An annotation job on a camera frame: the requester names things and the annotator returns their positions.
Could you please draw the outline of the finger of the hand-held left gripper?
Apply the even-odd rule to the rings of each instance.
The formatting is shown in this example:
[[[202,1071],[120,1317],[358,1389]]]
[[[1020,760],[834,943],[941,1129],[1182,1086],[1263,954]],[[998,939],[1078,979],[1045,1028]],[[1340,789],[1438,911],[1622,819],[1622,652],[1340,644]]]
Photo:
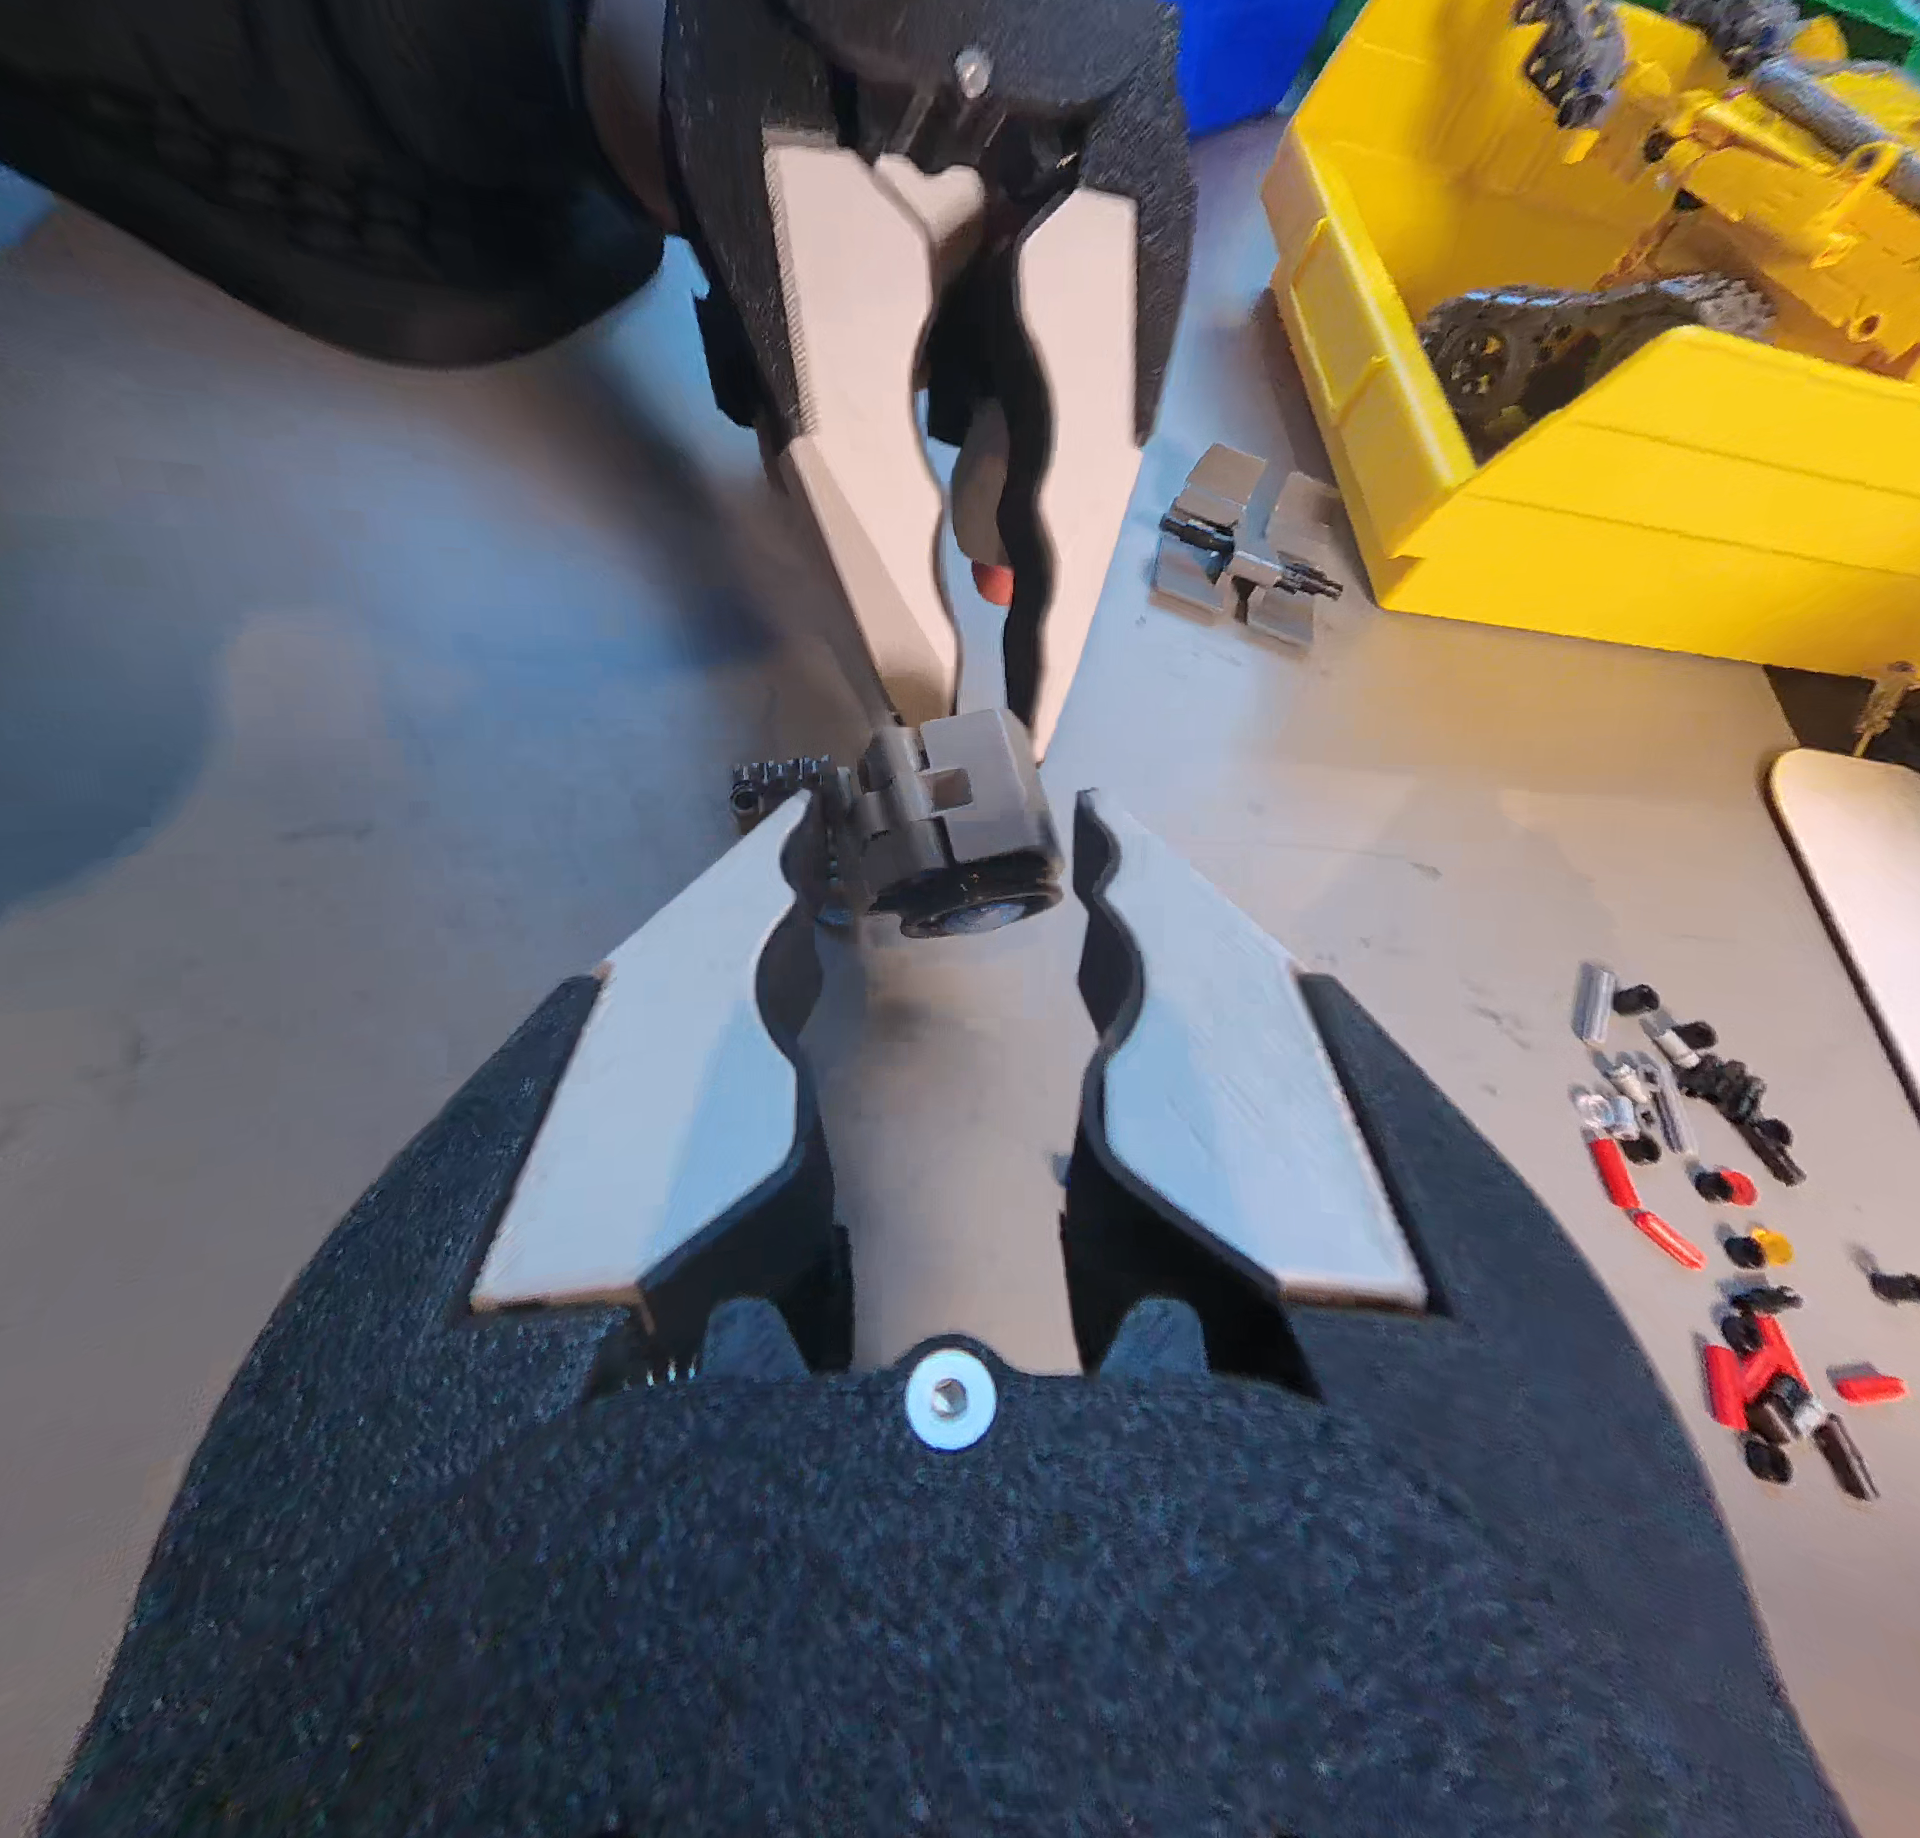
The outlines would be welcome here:
[[[936,588],[941,487],[912,376],[936,292],[966,264],[966,174],[766,141],[766,201],[799,387],[782,468],[810,504],[881,707],[922,731],[953,710],[958,634]]]
[[[1011,248],[1006,325],[1006,707],[1048,760],[1138,477],[1138,212],[1075,185]]]

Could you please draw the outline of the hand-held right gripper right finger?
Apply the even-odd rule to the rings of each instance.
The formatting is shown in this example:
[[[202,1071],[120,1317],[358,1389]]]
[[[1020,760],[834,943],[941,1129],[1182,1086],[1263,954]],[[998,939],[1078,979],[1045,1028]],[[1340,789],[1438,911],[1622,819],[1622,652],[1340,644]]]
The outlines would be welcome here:
[[[1104,789],[1075,793],[1075,891],[1098,1160],[1263,1301],[1425,1317],[1297,954]]]

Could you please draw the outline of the grey desk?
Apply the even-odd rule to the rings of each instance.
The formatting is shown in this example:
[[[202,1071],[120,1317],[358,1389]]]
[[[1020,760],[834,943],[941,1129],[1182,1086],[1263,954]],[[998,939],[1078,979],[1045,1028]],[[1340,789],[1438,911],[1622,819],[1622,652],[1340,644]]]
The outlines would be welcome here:
[[[1197,243],[1104,614],[1045,760],[1127,806],[1446,1086],[1622,1301],[1858,1830],[1915,1830],[1915,1402],[1756,1487],[1693,1396],[1713,1284],[1599,1195],[1584,958],[1771,1079],[1816,1377],[1915,1379],[1915,1100],[1771,829],[1761,669],[1374,605],[1310,652],[1146,604],[1209,440],[1327,477],[1263,174]],[[722,849],[730,765],[859,751],[834,596],[713,415],[690,252],[508,366],[289,337],[83,212],[10,243],[10,1594],[0,1807],[37,1830],[182,1470],[288,1284],[471,1067]]]

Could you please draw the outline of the pile of small toy pieces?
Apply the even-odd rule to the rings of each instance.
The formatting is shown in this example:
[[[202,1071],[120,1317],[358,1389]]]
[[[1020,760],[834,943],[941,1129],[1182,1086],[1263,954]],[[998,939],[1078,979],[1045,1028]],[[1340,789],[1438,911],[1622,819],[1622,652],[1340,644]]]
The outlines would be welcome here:
[[[1750,1478],[1791,1487],[1821,1454],[1846,1504],[1884,1504],[1846,1410],[1906,1402],[1906,1377],[1834,1369],[1807,1377],[1791,1317],[1807,1304],[1781,1268],[1791,1238],[1756,1218],[1761,1176],[1807,1186],[1791,1129],[1771,1113],[1756,1067],[1714,1051],[1713,1018],[1669,1018],[1651,984],[1601,958],[1578,971],[1566,1028],[1584,1079],[1566,1086],[1599,1195],[1669,1268],[1713,1277],[1713,1248],[1665,1227],[1641,1176],[1665,1160],[1713,1209],[1733,1284],[1714,1284],[1714,1336],[1702,1336],[1702,1402],[1741,1442]]]

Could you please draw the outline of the yellow plastic bin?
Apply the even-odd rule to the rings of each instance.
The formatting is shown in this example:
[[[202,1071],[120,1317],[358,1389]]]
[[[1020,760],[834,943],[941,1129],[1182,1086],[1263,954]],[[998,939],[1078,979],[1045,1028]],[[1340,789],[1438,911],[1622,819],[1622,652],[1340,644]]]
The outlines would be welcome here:
[[[1417,325],[1458,292],[1599,292],[1682,185],[1625,103],[1522,85],[1515,0],[1365,0],[1266,168],[1277,311],[1382,605],[1877,679],[1915,663],[1915,349],[1858,311],[1780,349],[1665,328],[1510,447],[1471,447]]]

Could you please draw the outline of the white wooden book stand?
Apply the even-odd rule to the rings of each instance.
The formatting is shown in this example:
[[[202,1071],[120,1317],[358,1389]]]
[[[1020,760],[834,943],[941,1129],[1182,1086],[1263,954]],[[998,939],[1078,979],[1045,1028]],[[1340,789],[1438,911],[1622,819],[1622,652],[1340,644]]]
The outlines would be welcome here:
[[[1884,1028],[1906,1100],[1920,1100],[1920,775],[1780,751],[1761,775],[1771,819]]]

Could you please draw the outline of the person's left forearm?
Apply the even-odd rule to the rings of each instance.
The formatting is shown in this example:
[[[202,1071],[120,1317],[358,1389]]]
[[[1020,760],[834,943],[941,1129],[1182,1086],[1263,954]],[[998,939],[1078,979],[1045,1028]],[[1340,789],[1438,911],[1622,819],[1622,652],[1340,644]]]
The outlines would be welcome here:
[[[619,76],[661,0],[0,0],[0,159],[296,337],[484,366],[661,267]]]

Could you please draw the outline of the grey toy eye module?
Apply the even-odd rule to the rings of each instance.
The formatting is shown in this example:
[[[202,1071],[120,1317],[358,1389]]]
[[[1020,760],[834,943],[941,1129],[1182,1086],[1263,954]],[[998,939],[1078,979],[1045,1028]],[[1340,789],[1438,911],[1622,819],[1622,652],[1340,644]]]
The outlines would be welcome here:
[[[889,723],[822,775],[822,924],[982,939],[1066,891],[1054,819],[1011,710]]]

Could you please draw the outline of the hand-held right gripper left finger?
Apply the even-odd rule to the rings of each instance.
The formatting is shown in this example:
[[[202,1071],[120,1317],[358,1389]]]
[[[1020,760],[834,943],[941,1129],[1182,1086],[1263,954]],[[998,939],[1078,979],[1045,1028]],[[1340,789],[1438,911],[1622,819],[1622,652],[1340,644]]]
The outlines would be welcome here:
[[[594,1017],[508,1176],[471,1317],[705,1317],[695,1261],[799,1168],[810,839],[818,793],[786,793],[594,971]]]

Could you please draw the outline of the yellow toy robot vehicle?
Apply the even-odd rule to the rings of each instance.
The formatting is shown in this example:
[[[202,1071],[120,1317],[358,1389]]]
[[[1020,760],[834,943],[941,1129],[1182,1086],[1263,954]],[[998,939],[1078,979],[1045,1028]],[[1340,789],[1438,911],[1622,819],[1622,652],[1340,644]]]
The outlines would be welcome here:
[[[1625,132],[1625,182],[1665,212],[1593,292],[1475,289],[1417,325],[1475,457],[1599,387],[1665,328],[1821,354],[1915,384],[1920,354],[1920,141],[1915,76],[1807,48],[1791,0],[1665,0],[1713,76],[1625,56],[1622,0],[1515,0],[1535,28],[1522,85],[1566,168]]]

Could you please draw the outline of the grey toy plate assembly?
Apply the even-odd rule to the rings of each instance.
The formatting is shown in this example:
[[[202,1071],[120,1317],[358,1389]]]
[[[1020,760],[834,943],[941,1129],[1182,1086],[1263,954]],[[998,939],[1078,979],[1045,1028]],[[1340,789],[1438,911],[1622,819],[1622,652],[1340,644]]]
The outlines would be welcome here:
[[[1310,476],[1209,440],[1164,510],[1146,596],[1194,623],[1235,623],[1263,644],[1306,652],[1310,605],[1340,604],[1331,565],[1340,504]]]

